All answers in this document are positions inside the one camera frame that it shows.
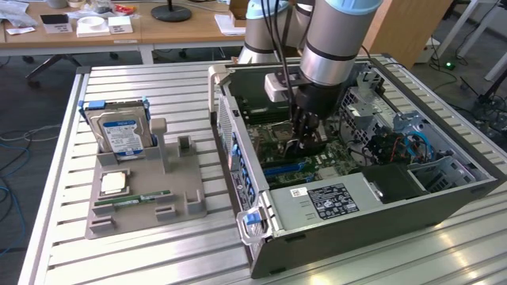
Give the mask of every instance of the warning label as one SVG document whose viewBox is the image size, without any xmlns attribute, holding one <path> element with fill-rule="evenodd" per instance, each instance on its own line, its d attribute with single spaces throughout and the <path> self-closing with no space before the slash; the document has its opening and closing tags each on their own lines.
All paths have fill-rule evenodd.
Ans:
<svg viewBox="0 0 507 285">
<path fill-rule="evenodd" d="M 323 220 L 359 211 L 357 205 L 341 183 L 308 190 L 308 195 Z"/>
</svg>

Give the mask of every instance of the aluminum workbench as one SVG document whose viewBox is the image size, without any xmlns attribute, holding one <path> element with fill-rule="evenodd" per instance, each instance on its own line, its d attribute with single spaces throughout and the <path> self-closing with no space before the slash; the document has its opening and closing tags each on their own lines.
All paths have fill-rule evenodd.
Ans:
<svg viewBox="0 0 507 285">
<path fill-rule="evenodd" d="M 380 62 L 389 62 L 376 56 Z M 20 284 L 506 284 L 507 186 L 439 225 L 252 280 L 208 121 L 208 66 L 224 62 L 96 67 L 77 74 L 23 265 Z M 388 69 L 491 162 L 507 156 L 405 69 Z M 412 109 L 396 89 L 385 97 Z M 96 141 L 77 100 L 139 99 L 168 123 L 167 141 L 196 141 L 207 217 L 84 239 Z"/>
</svg>

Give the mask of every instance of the green circuit board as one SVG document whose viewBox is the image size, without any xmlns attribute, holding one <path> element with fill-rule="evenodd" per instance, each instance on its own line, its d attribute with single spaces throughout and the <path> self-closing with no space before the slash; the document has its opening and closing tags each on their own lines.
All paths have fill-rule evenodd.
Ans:
<svg viewBox="0 0 507 285">
<path fill-rule="evenodd" d="M 357 168 L 347 146 L 337 139 L 328 142 L 317 155 L 287 160 L 283 150 L 285 142 L 292 139 L 292 126 L 288 122 L 248 126 L 248 134 L 269 189 L 339 177 Z"/>
</svg>

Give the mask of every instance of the black lamp base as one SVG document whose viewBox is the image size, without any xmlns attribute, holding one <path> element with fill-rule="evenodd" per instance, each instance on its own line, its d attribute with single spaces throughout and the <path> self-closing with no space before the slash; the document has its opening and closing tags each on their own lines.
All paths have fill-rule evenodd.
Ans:
<svg viewBox="0 0 507 285">
<path fill-rule="evenodd" d="M 172 11 L 169 11 L 168 6 L 163 5 L 151 10 L 151 15 L 164 22 L 181 22 L 191 18 L 192 11 L 181 6 L 172 6 Z"/>
</svg>

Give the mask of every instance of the blue pcie slot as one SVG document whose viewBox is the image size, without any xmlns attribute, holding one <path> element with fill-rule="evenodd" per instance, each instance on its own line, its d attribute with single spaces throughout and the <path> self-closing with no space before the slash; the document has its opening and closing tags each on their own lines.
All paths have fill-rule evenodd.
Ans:
<svg viewBox="0 0 507 285">
<path fill-rule="evenodd" d="M 264 175 L 272 176 L 272 175 L 277 175 L 277 174 L 283 174 L 288 172 L 299 172 L 303 170 L 303 168 L 304 168 L 304 162 L 300 162 L 300 163 L 289 164 L 281 167 L 264 169 Z"/>
</svg>

